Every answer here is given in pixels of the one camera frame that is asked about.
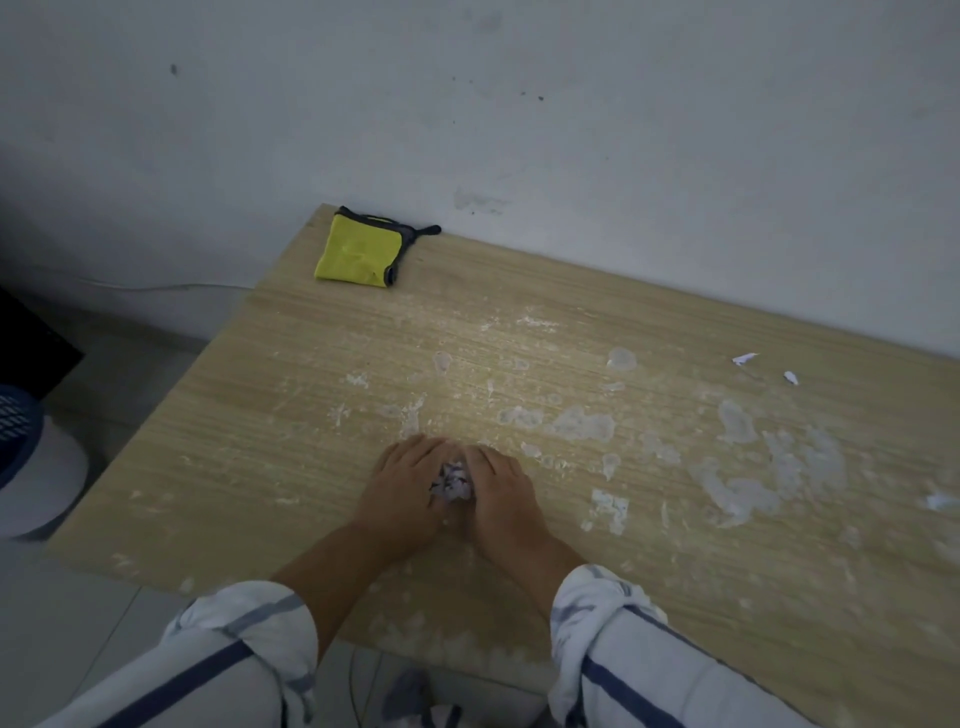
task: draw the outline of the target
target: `table surface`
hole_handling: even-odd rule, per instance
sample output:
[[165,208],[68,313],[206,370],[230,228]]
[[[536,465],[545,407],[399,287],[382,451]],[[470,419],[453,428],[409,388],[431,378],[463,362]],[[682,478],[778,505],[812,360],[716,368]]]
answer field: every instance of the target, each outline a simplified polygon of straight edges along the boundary
[[[384,446],[445,433],[519,457],[559,536],[815,719],[952,724],[957,362],[452,235],[421,239],[393,289],[316,281],[333,211],[58,556],[193,594],[264,578],[346,520]],[[454,528],[383,574],[343,636],[528,689],[553,675],[546,626]]]

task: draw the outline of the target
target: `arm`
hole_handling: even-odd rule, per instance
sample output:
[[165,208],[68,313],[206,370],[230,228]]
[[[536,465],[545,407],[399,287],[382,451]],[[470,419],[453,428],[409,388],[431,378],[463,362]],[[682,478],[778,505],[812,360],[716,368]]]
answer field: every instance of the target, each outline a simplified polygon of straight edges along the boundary
[[666,625],[635,584],[553,537],[519,463],[466,448],[477,504],[474,538],[550,620],[560,677],[550,710],[562,725],[810,728],[812,723]]
[[423,435],[384,450],[353,520],[274,575],[310,610],[321,656],[373,580],[437,535],[444,500],[430,496],[430,483],[453,451],[444,438]]
[[422,435],[387,448],[348,525],[273,581],[197,599],[157,647],[42,725],[310,723],[317,663],[353,603],[386,566],[439,530],[444,503],[431,499],[429,488],[451,448]]

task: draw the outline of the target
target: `white striped shirt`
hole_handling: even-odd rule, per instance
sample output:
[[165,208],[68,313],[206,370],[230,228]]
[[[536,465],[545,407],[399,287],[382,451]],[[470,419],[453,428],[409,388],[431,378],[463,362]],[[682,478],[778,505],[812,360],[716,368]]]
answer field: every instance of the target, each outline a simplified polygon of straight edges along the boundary
[[[554,600],[550,634],[560,677],[549,704],[563,726],[813,725],[675,633],[639,586],[602,567],[583,566],[567,576]],[[316,712],[316,648],[313,619],[288,588],[235,584],[197,599],[157,647],[41,725],[300,728]],[[459,717],[459,711],[443,715]],[[436,723],[429,715],[424,722]]]

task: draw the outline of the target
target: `wire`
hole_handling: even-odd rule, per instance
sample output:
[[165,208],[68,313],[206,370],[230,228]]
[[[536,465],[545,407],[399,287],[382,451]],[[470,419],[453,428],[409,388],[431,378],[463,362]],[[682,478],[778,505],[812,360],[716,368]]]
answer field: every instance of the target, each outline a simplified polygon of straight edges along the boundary
[[67,273],[66,271],[59,270],[57,268],[50,268],[46,265],[25,265],[21,266],[26,270],[34,270],[40,273],[47,273],[54,276],[60,276],[62,278],[73,280],[77,283],[82,283],[83,285],[90,285],[95,288],[106,288],[111,291],[126,291],[128,293],[148,293],[151,291],[181,291],[188,290],[190,288],[231,288],[233,290],[239,291],[252,291],[253,286],[251,285],[240,285],[237,283],[221,283],[218,281],[206,281],[200,280],[195,282],[187,283],[161,283],[158,285],[126,285],[123,283],[108,283],[105,280],[96,280],[88,279],[83,276],[75,276],[72,273]]
[[353,719],[356,721],[357,728],[360,728],[360,715],[357,713],[357,701],[353,696],[353,658],[357,656],[357,645],[353,646],[350,652],[350,664],[347,669],[347,687],[350,690],[350,707],[353,709]]

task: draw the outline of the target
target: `yellow pouch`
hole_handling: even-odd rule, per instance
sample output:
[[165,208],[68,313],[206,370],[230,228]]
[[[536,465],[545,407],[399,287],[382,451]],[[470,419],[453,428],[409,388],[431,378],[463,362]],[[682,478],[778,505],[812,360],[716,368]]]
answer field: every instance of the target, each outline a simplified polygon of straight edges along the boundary
[[400,259],[421,235],[439,235],[439,225],[416,229],[386,217],[358,215],[341,207],[333,216],[314,277],[387,288],[396,282]]

